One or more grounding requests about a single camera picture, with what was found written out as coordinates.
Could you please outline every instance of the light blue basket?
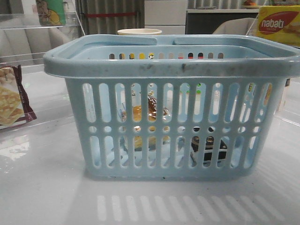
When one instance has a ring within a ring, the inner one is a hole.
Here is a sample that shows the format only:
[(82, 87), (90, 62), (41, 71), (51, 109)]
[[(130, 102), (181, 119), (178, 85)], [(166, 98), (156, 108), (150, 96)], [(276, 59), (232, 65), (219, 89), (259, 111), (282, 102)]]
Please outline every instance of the light blue basket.
[(227, 178), (254, 168), (299, 55), (257, 37), (90, 35), (44, 60), (66, 79), (92, 174)]

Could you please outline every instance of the yellow box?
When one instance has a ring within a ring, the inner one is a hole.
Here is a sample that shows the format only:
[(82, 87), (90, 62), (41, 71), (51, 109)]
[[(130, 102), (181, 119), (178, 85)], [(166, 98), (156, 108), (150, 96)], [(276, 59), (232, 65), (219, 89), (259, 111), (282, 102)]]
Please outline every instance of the yellow box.
[(261, 7), (256, 36), (300, 46), (300, 6)]

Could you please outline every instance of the green cup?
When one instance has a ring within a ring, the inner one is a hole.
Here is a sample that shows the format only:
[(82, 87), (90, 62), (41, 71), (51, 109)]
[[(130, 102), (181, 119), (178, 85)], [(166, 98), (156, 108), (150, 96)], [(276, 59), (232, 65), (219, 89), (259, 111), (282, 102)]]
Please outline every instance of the green cup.
[(66, 24), (63, 0), (36, 0), (41, 25), (62, 26)]

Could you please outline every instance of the red label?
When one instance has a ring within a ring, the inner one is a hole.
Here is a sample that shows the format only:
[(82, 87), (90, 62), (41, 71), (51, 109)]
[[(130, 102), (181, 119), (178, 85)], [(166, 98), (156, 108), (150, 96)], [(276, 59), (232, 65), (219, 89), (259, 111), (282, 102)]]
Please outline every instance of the red label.
[(262, 34), (276, 33), (293, 21), (298, 14), (299, 12), (290, 11), (269, 15), (259, 24), (259, 31)]

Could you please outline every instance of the white table surface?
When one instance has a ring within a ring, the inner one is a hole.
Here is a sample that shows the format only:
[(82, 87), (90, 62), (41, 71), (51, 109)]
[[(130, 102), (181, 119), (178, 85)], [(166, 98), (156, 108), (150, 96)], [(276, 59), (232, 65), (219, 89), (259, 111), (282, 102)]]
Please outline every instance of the white table surface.
[(38, 119), (0, 133), (1, 225), (299, 224), (299, 83), (274, 117), (255, 171), (228, 181), (95, 179), (85, 171), (64, 80), (35, 72), (23, 83)]

